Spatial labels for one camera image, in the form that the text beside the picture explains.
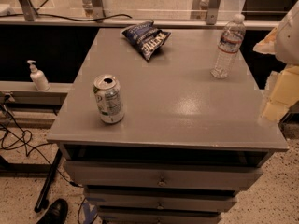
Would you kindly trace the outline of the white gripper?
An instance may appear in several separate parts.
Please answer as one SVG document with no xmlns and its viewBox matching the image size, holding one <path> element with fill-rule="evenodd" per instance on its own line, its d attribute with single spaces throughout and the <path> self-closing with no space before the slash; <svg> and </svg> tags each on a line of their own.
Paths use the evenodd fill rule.
<svg viewBox="0 0 299 224">
<path fill-rule="evenodd" d="M 275 55 L 277 31 L 277 27 L 273 28 L 253 50 L 261 54 Z M 273 126 L 299 101 L 299 67 L 287 65 L 281 72 L 271 72 L 266 82 L 265 97 L 258 121 L 263 126 Z"/>
</svg>

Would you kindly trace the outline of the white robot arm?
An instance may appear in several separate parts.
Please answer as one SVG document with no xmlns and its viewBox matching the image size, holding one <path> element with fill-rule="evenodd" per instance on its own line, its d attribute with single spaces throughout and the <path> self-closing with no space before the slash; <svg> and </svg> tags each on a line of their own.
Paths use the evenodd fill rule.
<svg viewBox="0 0 299 224">
<path fill-rule="evenodd" d="M 266 80 L 260 113 L 261 119 L 279 123 L 299 101 L 299 1 L 253 50 L 274 55 L 286 64 Z"/>
</svg>

